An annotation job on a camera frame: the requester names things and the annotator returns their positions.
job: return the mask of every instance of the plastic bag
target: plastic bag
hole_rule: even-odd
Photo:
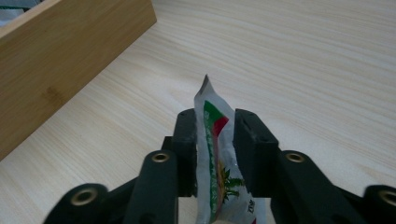
[[[196,223],[256,223],[255,200],[247,192],[233,148],[234,111],[215,93],[208,76],[194,98],[194,110],[198,139]]]

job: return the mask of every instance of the wooden box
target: wooden box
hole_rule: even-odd
[[[0,160],[155,23],[150,0],[46,0],[0,28]]]

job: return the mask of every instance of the wood grain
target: wood grain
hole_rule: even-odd
[[[0,29],[0,160],[156,21],[149,0],[49,0]]]
[[[79,184],[136,177],[205,74],[335,185],[396,186],[394,1],[153,5],[158,22],[0,162],[0,222],[41,222]],[[179,223],[194,223],[194,199],[179,209]]]

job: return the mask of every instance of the light wood table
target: light wood table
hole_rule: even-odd
[[[136,177],[205,74],[335,185],[396,186],[394,0],[153,5],[158,22],[0,162],[0,223],[40,223],[77,185]],[[194,199],[179,209],[194,222]]]

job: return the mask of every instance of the wooden board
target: wooden board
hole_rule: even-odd
[[[149,0],[48,0],[0,29],[0,160],[156,21]]]

